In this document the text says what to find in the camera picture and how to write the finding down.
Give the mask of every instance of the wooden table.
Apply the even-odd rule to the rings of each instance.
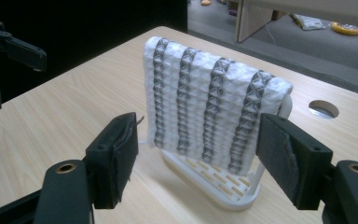
[[[146,116],[143,48],[153,36],[248,63],[292,82],[290,120],[334,150],[333,164],[358,161],[358,94],[305,77],[237,51],[159,27],[107,51],[5,103],[0,110],[0,206],[42,186],[59,161],[82,159],[85,149],[114,117]],[[309,104],[324,100],[339,115],[322,119]],[[146,139],[147,121],[138,126]],[[269,173],[253,206],[231,212],[212,203],[167,168],[157,149],[140,145],[131,182],[114,210],[97,210],[97,223],[321,223],[319,211],[297,211]]]

